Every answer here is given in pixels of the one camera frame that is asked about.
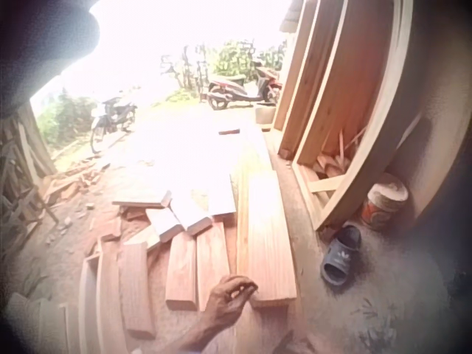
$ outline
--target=human hand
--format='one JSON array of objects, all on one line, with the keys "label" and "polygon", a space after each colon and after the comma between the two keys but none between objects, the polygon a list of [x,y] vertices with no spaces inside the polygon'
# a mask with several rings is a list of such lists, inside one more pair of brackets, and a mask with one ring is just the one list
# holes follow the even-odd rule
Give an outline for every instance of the human hand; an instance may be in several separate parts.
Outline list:
[{"label": "human hand", "polygon": [[248,277],[227,275],[221,278],[209,295],[202,322],[217,330],[232,326],[256,290],[256,283]]}]

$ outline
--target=wooden structure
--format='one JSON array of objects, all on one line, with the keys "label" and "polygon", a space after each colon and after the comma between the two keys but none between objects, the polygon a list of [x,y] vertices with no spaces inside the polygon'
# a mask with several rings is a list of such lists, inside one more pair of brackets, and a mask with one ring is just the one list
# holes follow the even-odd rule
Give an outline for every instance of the wooden structure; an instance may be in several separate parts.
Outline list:
[{"label": "wooden structure", "polygon": [[45,209],[42,195],[47,176],[57,172],[36,125],[30,103],[0,121],[2,258],[24,244],[38,226]]}]

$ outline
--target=slipper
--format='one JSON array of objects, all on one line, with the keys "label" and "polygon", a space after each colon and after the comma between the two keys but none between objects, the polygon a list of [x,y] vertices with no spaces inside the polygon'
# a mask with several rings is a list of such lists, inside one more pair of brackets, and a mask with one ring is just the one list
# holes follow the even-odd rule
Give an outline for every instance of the slipper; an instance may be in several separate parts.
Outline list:
[{"label": "slipper", "polygon": [[330,248],[323,258],[323,279],[334,286],[345,284],[351,262],[361,247],[361,232],[355,226],[346,226],[334,234]]}]

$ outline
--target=scooter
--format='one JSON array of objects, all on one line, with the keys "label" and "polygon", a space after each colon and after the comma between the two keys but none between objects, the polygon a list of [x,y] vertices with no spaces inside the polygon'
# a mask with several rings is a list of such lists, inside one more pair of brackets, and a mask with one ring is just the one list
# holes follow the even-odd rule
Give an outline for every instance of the scooter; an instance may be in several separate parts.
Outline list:
[{"label": "scooter", "polygon": [[251,96],[244,88],[244,74],[224,77],[217,76],[210,80],[206,99],[209,105],[216,111],[228,107],[228,103],[236,101],[260,102],[276,104],[279,99],[282,84],[278,81],[275,72],[263,67],[260,60],[252,63],[257,73],[257,95]]}]

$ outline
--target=wooden board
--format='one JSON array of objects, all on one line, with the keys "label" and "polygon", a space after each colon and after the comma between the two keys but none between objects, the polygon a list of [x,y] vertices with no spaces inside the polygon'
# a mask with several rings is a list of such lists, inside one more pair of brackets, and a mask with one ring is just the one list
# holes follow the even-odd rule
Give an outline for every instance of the wooden board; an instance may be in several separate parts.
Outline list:
[{"label": "wooden board", "polygon": [[102,253],[97,274],[96,320],[100,352],[128,354],[119,301],[117,256],[113,253]]},{"label": "wooden board", "polygon": [[169,190],[133,188],[132,190],[122,190],[117,193],[111,203],[123,207],[161,209],[169,206],[171,198],[172,193]]},{"label": "wooden board", "polygon": [[198,306],[205,311],[210,291],[229,274],[223,221],[197,236]]},{"label": "wooden board", "polygon": [[67,350],[69,354],[80,354],[79,313],[74,305],[67,302],[60,304],[66,326]]},{"label": "wooden board", "polygon": [[[336,153],[339,131],[346,122],[357,128],[365,121],[381,81],[391,23],[390,3],[345,1],[322,87],[296,152],[298,164],[312,166],[326,141],[328,152]],[[328,139],[331,132],[333,140]]]},{"label": "wooden board", "polygon": [[146,242],[147,250],[150,250],[159,244],[159,236],[154,229],[154,226],[149,225],[142,231],[138,232],[128,241],[124,242],[124,245],[133,245],[136,243]]},{"label": "wooden board", "polygon": [[149,300],[147,244],[122,248],[120,289],[126,330],[135,338],[153,339],[156,329]]},{"label": "wooden board", "polygon": [[64,312],[56,304],[41,299],[39,306],[39,353],[66,353]]},{"label": "wooden board", "polygon": [[97,269],[99,255],[83,260],[79,287],[80,353],[100,353],[97,327]]},{"label": "wooden board", "polygon": [[386,73],[358,152],[343,182],[323,209],[316,225],[345,222],[362,204],[369,189],[385,170],[403,133],[415,114],[408,115],[417,101],[412,100],[410,85],[414,77],[403,75],[412,29],[413,1],[395,1],[394,25]]},{"label": "wooden board", "polygon": [[248,276],[259,285],[253,307],[287,305],[296,299],[294,263],[274,171],[249,181]]},{"label": "wooden board", "polygon": [[196,235],[212,225],[212,218],[189,196],[174,198],[170,208],[189,235]]},{"label": "wooden board", "polygon": [[212,216],[236,212],[229,175],[215,172],[208,190],[208,213]]},{"label": "wooden board", "polygon": [[331,69],[336,53],[338,24],[343,21],[347,0],[318,1],[308,48],[298,76],[287,118],[283,127],[279,154],[292,159],[302,139],[316,98],[323,91],[324,77]]},{"label": "wooden board", "polygon": [[171,310],[197,310],[197,244],[181,232],[170,247],[165,302]]},{"label": "wooden board", "polygon": [[281,131],[285,124],[288,109],[295,92],[298,76],[302,68],[305,50],[308,47],[308,39],[311,34],[311,27],[315,21],[315,13],[318,9],[319,1],[307,0],[303,3],[302,12],[296,30],[296,42],[294,47],[294,55],[291,58],[290,68],[287,73],[287,80],[282,88],[279,103],[274,115],[274,129]]},{"label": "wooden board", "polygon": [[[146,215],[149,218],[151,226],[156,230],[161,242],[167,242],[172,237],[184,231],[184,227],[177,220],[172,210],[164,209],[146,209]],[[148,241],[148,247],[152,247],[152,240]]]},{"label": "wooden board", "polygon": [[308,182],[308,189],[311,193],[326,192],[336,190],[344,179],[344,175],[326,179],[320,179],[315,182]]}]

